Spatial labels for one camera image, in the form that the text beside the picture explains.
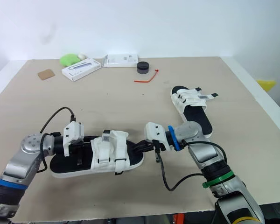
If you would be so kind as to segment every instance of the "blue clamp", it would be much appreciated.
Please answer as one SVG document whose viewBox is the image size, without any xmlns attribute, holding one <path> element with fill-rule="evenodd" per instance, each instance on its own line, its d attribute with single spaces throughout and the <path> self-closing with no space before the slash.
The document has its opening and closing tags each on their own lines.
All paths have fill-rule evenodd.
<svg viewBox="0 0 280 224">
<path fill-rule="evenodd" d="M 1 179 L 0 179 L 0 185 L 5 186 L 5 187 L 9 187 L 9 188 L 20 189 L 20 190 L 26 190 L 28 188 L 27 185 L 12 183 L 12 182 L 4 181 L 4 180 L 1 180 Z"/>
<path fill-rule="evenodd" d="M 174 134 L 174 129 L 171 125 L 168 126 L 168 129 L 170 131 L 170 134 L 171 134 L 171 137 L 172 137 L 172 140 L 173 140 L 173 143 L 174 143 L 174 146 L 175 146 L 175 150 L 176 151 L 181 151 L 181 147 L 179 146 L 178 144 L 178 141 L 176 139 L 176 136 Z"/>
</svg>

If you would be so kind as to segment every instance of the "green ring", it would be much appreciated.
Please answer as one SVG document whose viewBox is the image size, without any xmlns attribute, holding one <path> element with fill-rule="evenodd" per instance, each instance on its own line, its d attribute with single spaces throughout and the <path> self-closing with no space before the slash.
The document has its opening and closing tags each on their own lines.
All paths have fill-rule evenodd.
<svg viewBox="0 0 280 224">
<path fill-rule="evenodd" d="M 222 176 L 216 178 L 215 180 L 204 182 L 204 183 L 202 184 L 202 186 L 203 186 L 204 188 L 208 188 L 209 186 L 215 185 L 216 183 L 219 183 L 219 182 L 221 182 L 221 181 L 224 181 L 224 180 L 228 179 L 228 178 L 231 177 L 232 175 L 234 175 L 234 173 L 233 173 L 233 171 L 231 170 L 231 171 L 229 171 L 228 173 L 226 173 L 226 174 L 224 174 L 224 175 L 222 175 Z"/>
</svg>

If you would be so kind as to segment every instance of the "product box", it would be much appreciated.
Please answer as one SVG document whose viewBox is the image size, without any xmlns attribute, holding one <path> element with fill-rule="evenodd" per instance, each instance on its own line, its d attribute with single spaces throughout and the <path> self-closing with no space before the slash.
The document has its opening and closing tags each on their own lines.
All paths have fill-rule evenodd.
<svg viewBox="0 0 280 224">
<path fill-rule="evenodd" d="M 124 55 L 106 55 L 103 58 L 103 67 L 137 67 L 138 55 L 124 54 Z"/>
<path fill-rule="evenodd" d="M 61 72 L 71 81 L 75 82 L 78 79 L 100 69 L 101 67 L 101 63 L 92 58 L 86 58 L 85 60 L 62 69 Z"/>
</svg>

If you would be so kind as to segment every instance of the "red wire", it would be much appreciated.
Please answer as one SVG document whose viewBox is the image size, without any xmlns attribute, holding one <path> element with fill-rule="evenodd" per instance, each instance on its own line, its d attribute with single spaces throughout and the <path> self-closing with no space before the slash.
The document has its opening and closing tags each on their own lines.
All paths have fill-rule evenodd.
<svg viewBox="0 0 280 224">
<path fill-rule="evenodd" d="M 153 78 L 155 77 L 155 75 L 159 72 L 158 69 L 155 69 L 155 74 L 154 76 L 151 77 L 151 79 L 149 79 L 148 81 L 138 81 L 138 80 L 134 80 L 134 82 L 136 83 L 149 83 L 151 80 L 153 80 Z"/>
</svg>

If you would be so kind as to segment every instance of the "black round container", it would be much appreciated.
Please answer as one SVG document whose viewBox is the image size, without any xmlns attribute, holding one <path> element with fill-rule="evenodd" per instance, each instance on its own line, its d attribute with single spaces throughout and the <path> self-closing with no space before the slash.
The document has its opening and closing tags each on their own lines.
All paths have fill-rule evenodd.
<svg viewBox="0 0 280 224">
<path fill-rule="evenodd" d="M 147 62 L 139 62 L 137 64 L 137 72 L 140 74 L 148 73 L 148 69 L 149 69 L 149 63 Z"/>
</svg>

